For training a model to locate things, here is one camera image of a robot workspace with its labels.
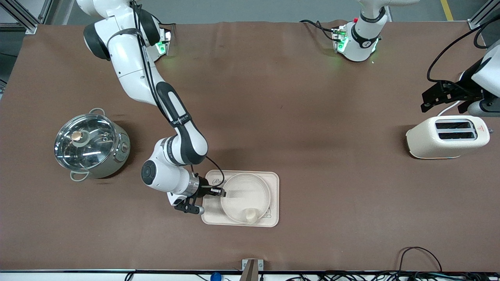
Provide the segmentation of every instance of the beige tray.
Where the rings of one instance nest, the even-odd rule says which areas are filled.
[[[261,177],[269,186],[271,195],[271,202],[269,208],[264,216],[257,220],[256,223],[242,224],[230,219],[222,209],[221,198],[216,196],[207,195],[203,197],[203,207],[205,213],[201,215],[201,220],[207,225],[221,225],[221,226],[242,226],[242,227],[262,227],[272,228],[278,224],[280,219],[280,178],[277,174],[269,171],[235,171],[223,170],[225,181],[240,173],[250,173]],[[206,173],[205,178],[211,185],[217,185],[222,181],[222,175],[219,170],[211,170]]]

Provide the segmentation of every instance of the yellow floor line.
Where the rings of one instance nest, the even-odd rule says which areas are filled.
[[[444,11],[444,15],[446,16],[447,21],[453,21],[452,11],[450,10],[450,6],[448,5],[447,0],[441,0],[442,10]]]

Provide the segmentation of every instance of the pot handle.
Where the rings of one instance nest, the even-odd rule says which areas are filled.
[[[96,107],[96,108],[92,108],[88,113],[94,113],[96,111],[101,111],[102,112],[102,116],[106,116],[106,112],[104,112],[104,109],[100,108],[100,107]]]
[[[84,171],[84,172],[70,171],[69,172],[69,177],[71,178],[71,180],[73,182],[82,182],[82,181],[84,181],[89,176],[89,174],[90,174],[89,171]],[[81,179],[75,179],[75,175],[85,175],[85,176],[83,178],[81,178]]]

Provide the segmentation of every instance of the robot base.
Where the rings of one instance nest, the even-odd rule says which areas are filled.
[[[338,38],[341,42],[333,42],[333,48],[337,53],[342,54],[346,59],[353,62],[362,62],[368,59],[368,57],[375,52],[375,47],[379,42],[377,39],[370,47],[362,48],[358,42],[353,39],[351,30],[354,26],[354,22],[348,22],[346,25],[339,27],[339,30],[345,32],[345,35],[334,34],[334,38]]]

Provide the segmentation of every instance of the white power cord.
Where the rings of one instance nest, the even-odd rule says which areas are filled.
[[[441,112],[439,112],[439,114],[438,114],[437,116],[441,116],[441,115],[443,115],[443,113],[445,113],[446,111],[448,111],[450,108],[452,108],[452,107],[454,107],[454,106],[458,105],[460,102],[461,102],[461,100],[457,100],[457,101],[455,101],[455,103],[454,103],[454,104],[452,104],[452,105],[450,105],[450,106],[446,107],[446,108],[445,108],[445,109],[443,109]]]

